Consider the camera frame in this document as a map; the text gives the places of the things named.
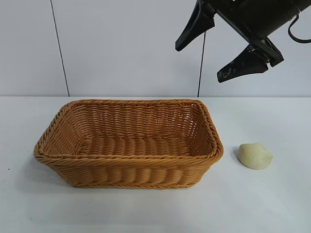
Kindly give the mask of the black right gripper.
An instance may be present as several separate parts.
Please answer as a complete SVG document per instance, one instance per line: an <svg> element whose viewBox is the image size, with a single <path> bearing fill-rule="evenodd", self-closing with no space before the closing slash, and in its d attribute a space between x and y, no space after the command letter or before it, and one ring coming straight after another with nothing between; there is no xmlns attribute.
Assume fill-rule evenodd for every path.
<svg viewBox="0 0 311 233"><path fill-rule="evenodd" d="M249 45L230 63L217 72L219 83L249 75L264 73L284 61L282 53L268 36L305 9L309 0L197 0L186 27L175 42L181 51L199 35L215 26L217 13Z"/></svg>

